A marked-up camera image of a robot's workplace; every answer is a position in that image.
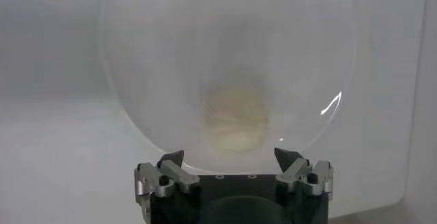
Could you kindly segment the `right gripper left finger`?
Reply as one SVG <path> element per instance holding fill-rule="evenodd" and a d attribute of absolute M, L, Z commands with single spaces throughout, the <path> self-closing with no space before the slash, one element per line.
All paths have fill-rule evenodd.
<path fill-rule="evenodd" d="M 200 177 L 182 168 L 184 151 L 164 154 L 155 164 L 139 163 L 134 170 L 135 197 L 154 194 L 157 197 L 170 197 L 178 186 L 185 194 L 200 185 Z"/>

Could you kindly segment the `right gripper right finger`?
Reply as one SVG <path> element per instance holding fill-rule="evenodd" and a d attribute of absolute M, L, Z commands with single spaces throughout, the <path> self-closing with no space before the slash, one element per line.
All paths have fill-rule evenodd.
<path fill-rule="evenodd" d="M 300 187 L 305 195 L 312 197 L 333 195 L 334 169 L 330 162 L 319 160 L 313 166 L 300 153 L 283 148 L 275 148 L 274 155 L 281 169 L 275 179 L 287 192 L 293 193 Z"/>

